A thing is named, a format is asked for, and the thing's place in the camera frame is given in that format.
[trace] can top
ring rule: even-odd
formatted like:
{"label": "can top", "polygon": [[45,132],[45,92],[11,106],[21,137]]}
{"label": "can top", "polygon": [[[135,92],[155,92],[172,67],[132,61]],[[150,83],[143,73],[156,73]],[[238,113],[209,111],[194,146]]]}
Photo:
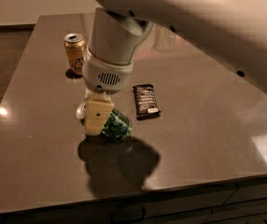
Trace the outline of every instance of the can top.
{"label": "can top", "polygon": [[72,34],[67,34],[65,36],[65,41],[66,42],[69,42],[69,43],[77,43],[81,40],[84,39],[84,36],[82,34],[75,34],[75,33],[72,33]]}

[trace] robotic arm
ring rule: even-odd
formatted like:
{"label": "robotic arm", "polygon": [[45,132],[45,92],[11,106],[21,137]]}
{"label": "robotic arm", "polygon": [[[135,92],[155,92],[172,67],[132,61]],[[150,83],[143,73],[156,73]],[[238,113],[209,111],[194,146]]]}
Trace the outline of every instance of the robotic arm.
{"label": "robotic arm", "polygon": [[123,89],[155,22],[267,93],[267,0],[96,1],[106,10],[96,10],[83,72],[92,91]]}

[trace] white robotic arm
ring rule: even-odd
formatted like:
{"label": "white robotic arm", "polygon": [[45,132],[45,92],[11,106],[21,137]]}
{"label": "white robotic arm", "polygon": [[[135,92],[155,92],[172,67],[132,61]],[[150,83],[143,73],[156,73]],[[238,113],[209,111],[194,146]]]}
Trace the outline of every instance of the white robotic arm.
{"label": "white robotic arm", "polygon": [[[231,70],[238,72],[239,75],[245,76],[246,80],[267,92],[267,0],[96,1],[106,10],[114,12],[114,14],[106,13],[110,17],[109,20],[136,22],[138,25],[135,28],[139,27],[139,34],[142,37],[137,39],[139,42],[131,38],[119,39],[119,34],[124,32],[122,31],[124,30],[123,25],[111,29],[107,25],[108,21],[104,22],[102,19],[99,20],[98,16],[95,16],[94,27],[97,23],[97,29],[103,30],[103,32],[91,34],[89,50],[94,55],[95,61],[106,61],[106,64],[114,63],[118,65],[115,67],[107,66],[108,70],[113,71],[116,67],[124,68],[126,66],[129,68],[129,64],[133,61],[136,45],[127,46],[126,49],[123,46],[128,41],[130,43],[141,43],[148,34],[148,21],[151,21],[169,28],[188,40],[192,45]],[[110,38],[103,36],[105,33],[110,33]],[[109,46],[114,48],[104,46],[108,39],[115,39],[114,43],[109,43]],[[112,50],[115,52],[113,52],[115,54],[113,58],[107,55]],[[86,80],[88,83],[95,80],[96,75],[90,77],[89,73],[87,74]],[[91,85],[93,90],[97,90],[96,87],[96,83]],[[110,91],[109,87],[102,88],[103,91]]]}

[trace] screw hole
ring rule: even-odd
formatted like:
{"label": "screw hole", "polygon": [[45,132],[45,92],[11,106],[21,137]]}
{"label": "screw hole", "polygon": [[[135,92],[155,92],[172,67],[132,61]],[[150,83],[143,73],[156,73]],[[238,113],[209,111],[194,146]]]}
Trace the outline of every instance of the screw hole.
{"label": "screw hole", "polygon": [[237,71],[236,72],[239,77],[245,77],[246,74],[243,71]]}
{"label": "screw hole", "polygon": [[176,33],[176,29],[174,26],[170,26],[170,30],[173,32],[173,33]]}
{"label": "screw hole", "polygon": [[134,12],[133,11],[129,10],[128,12],[132,17],[134,17]]}

